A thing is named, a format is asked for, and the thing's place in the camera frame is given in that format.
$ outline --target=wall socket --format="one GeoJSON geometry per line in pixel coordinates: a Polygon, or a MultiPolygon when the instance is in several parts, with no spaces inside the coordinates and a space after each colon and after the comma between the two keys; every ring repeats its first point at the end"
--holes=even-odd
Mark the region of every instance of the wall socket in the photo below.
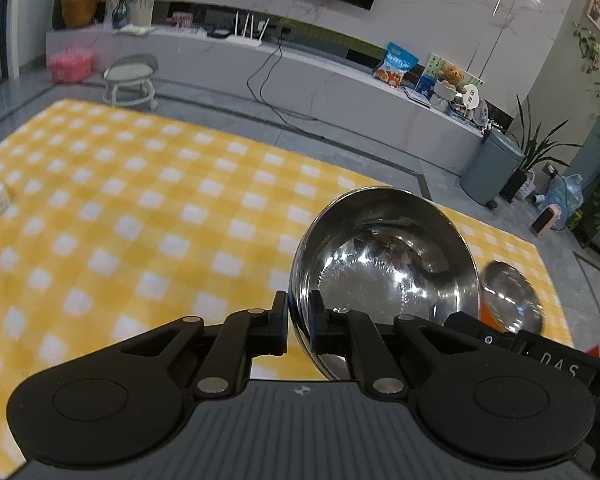
{"type": "Polygon", "coordinates": [[[556,170],[551,164],[546,163],[542,168],[542,171],[549,175],[551,178],[558,174],[558,170],[556,170]]]}

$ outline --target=black cable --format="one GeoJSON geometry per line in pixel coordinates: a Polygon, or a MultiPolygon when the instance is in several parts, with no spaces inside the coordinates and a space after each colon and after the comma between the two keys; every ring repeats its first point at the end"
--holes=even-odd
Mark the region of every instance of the black cable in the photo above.
{"type": "Polygon", "coordinates": [[[280,34],[280,37],[278,38],[278,49],[274,51],[275,52],[279,52],[280,53],[280,57],[276,60],[276,62],[271,65],[271,68],[269,68],[269,73],[267,73],[266,78],[264,78],[264,81],[262,82],[262,84],[260,85],[260,99],[263,103],[267,103],[267,101],[264,99],[264,97],[262,96],[262,89],[264,88],[264,85],[266,85],[267,81],[269,80],[269,77],[271,76],[271,72],[273,72],[273,69],[276,67],[276,65],[282,61],[282,34],[280,34]]]}
{"type": "MultiPolygon", "coordinates": [[[[280,37],[278,38],[278,43],[280,44],[281,41],[282,41],[282,30],[280,30],[280,37]]],[[[249,78],[247,79],[247,88],[249,89],[249,92],[251,92],[251,95],[253,96],[253,100],[256,101],[257,103],[259,103],[260,101],[258,101],[258,98],[256,97],[256,94],[253,92],[251,85],[249,85],[249,81],[251,81],[254,77],[256,77],[260,73],[260,70],[262,70],[265,67],[265,65],[269,62],[269,59],[271,59],[275,55],[275,53],[276,53],[276,51],[274,50],[271,54],[269,54],[267,56],[267,59],[264,60],[264,63],[260,65],[260,68],[257,69],[253,74],[251,74],[249,76],[249,78]]]]}
{"type": "MultiPolygon", "coordinates": [[[[271,54],[269,54],[267,56],[267,59],[264,60],[264,63],[259,67],[259,69],[256,70],[256,72],[254,72],[253,74],[251,74],[249,76],[249,78],[247,79],[247,88],[249,89],[249,92],[251,93],[254,101],[256,101],[257,103],[260,104],[264,104],[267,105],[269,108],[271,108],[271,110],[273,111],[273,113],[275,113],[280,120],[286,124],[286,126],[289,126],[292,129],[295,129],[301,133],[304,134],[309,134],[311,136],[315,136],[317,134],[314,134],[312,132],[308,132],[306,130],[303,130],[302,128],[300,128],[299,126],[296,126],[295,124],[290,123],[289,121],[287,121],[282,115],[280,115],[279,113],[279,108],[277,108],[276,106],[270,104],[269,102],[267,102],[267,100],[263,97],[262,95],[262,89],[264,88],[265,83],[269,80],[269,77],[271,76],[271,73],[273,72],[273,69],[275,68],[275,66],[282,60],[282,29],[280,29],[280,35],[278,37],[278,48],[276,50],[274,50],[271,54]],[[280,56],[278,57],[278,59],[276,60],[276,62],[272,65],[272,67],[269,69],[269,73],[267,73],[267,77],[264,79],[264,81],[262,82],[262,85],[260,85],[260,99],[258,99],[256,97],[255,92],[253,91],[253,88],[251,88],[250,85],[250,81],[256,77],[256,75],[258,75],[260,73],[260,71],[266,66],[266,64],[269,62],[269,60],[275,56],[277,53],[280,54],[280,56]]],[[[288,111],[288,110],[282,110],[282,112],[286,115],[289,115],[290,117],[295,117],[298,118],[300,120],[303,121],[318,121],[318,119],[314,118],[314,117],[309,117],[306,115],[302,115],[302,114],[296,114],[294,112],[288,111]]]]}
{"type": "Polygon", "coordinates": [[[600,171],[599,171],[599,172],[598,172],[598,174],[595,176],[595,178],[594,178],[594,179],[593,179],[591,182],[589,182],[589,183],[588,183],[588,184],[587,184],[587,185],[584,187],[584,189],[583,189],[582,191],[584,192],[584,191],[586,191],[587,189],[589,189],[589,188],[590,188],[590,187],[591,187],[591,186],[592,186],[592,185],[593,185],[593,184],[596,182],[596,180],[597,180],[597,179],[599,179],[599,178],[600,178],[600,171]]]}

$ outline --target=white marble wall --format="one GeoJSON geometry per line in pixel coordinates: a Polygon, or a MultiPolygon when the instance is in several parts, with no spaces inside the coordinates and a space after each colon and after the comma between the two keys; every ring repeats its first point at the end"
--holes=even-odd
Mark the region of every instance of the white marble wall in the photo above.
{"type": "Polygon", "coordinates": [[[526,96],[560,28],[570,0],[375,0],[371,10],[337,0],[182,0],[268,12],[320,25],[379,46],[400,44],[426,62],[434,52],[484,70],[484,95],[511,112],[526,96]],[[502,26],[506,29],[500,36],[502,26]]]}
{"type": "Polygon", "coordinates": [[[499,35],[484,67],[483,92],[489,101],[515,117],[516,94],[524,100],[554,45],[571,0],[503,0],[485,35],[484,45],[499,35]]]}

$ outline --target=yellow checkered rug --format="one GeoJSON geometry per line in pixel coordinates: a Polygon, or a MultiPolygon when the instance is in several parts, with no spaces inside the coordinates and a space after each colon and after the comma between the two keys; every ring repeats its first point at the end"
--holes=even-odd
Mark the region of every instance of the yellow checkered rug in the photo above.
{"type": "MultiPolygon", "coordinates": [[[[13,205],[0,218],[0,475],[22,456],[6,401],[27,376],[188,314],[207,324],[269,308],[299,239],[333,198],[378,184],[259,142],[63,100],[0,145],[13,205]]],[[[517,266],[545,335],[571,336],[528,242],[447,208],[478,264],[517,266]]],[[[289,332],[261,378],[320,380],[289,332]]]]}

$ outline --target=metal bowl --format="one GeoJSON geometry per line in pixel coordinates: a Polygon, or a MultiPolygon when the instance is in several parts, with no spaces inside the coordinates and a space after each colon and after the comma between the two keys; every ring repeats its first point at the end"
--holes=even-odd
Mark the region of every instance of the metal bowl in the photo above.
{"type": "Polygon", "coordinates": [[[392,324],[413,314],[442,324],[460,310],[478,316],[478,272],[464,240],[433,204],[402,189],[365,187],[331,202],[298,245],[289,278],[296,335],[328,378],[347,379],[344,359],[314,355],[308,295],[392,324]]]}
{"type": "Polygon", "coordinates": [[[482,271],[482,302],[501,332],[542,332],[544,310],[534,288],[520,272],[503,262],[482,271]]]}

